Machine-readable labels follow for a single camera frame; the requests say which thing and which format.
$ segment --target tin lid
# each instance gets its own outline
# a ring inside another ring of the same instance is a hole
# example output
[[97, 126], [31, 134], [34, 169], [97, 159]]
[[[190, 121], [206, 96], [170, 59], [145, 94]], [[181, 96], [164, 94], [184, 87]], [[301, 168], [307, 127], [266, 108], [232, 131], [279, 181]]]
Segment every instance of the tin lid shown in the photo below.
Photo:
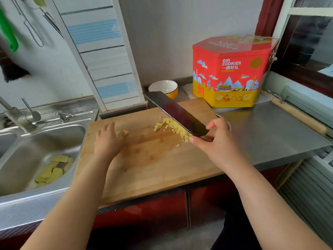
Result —
[[278, 39], [256, 35], [233, 35], [210, 37], [193, 45], [217, 55], [228, 53], [229, 57], [256, 54], [269, 54], [277, 45]]

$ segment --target left arm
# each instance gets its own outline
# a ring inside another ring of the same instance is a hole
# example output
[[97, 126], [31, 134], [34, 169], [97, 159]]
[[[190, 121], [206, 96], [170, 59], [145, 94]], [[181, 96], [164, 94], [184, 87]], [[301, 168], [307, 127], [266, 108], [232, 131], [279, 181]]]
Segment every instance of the left arm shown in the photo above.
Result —
[[117, 137], [114, 123], [98, 131], [92, 160], [30, 236], [22, 250], [86, 249], [103, 194], [106, 173], [123, 144], [124, 132]]

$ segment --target yellow bowl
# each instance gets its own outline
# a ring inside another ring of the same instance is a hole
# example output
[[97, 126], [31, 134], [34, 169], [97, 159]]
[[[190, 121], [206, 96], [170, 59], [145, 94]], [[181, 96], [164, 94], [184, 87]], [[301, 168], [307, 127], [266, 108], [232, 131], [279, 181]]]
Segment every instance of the yellow bowl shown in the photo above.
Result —
[[178, 95], [178, 84], [175, 81], [169, 81], [169, 80], [158, 81], [151, 84], [148, 87], [148, 91], [149, 92], [162, 91], [172, 100], [174, 100]]

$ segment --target cleaver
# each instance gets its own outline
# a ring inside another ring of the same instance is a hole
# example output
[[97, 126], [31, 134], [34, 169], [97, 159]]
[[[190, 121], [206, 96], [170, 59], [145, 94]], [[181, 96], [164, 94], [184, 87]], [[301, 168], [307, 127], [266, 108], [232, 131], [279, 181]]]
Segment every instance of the cleaver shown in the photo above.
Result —
[[174, 121], [183, 126], [184, 129], [193, 136], [200, 137], [206, 141], [213, 141], [213, 137], [206, 136], [209, 130], [206, 129], [203, 123], [163, 92], [144, 92], [144, 96], [167, 113]]

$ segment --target black brush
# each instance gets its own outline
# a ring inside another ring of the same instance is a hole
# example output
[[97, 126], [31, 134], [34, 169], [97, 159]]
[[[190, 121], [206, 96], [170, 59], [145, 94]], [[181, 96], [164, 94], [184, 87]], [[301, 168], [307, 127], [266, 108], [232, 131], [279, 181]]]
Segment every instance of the black brush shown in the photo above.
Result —
[[17, 80], [25, 75], [30, 75], [30, 73], [16, 65], [12, 60], [7, 56], [7, 54], [0, 48], [0, 66], [2, 68], [2, 73], [5, 78], [5, 81], [8, 83], [10, 81]]

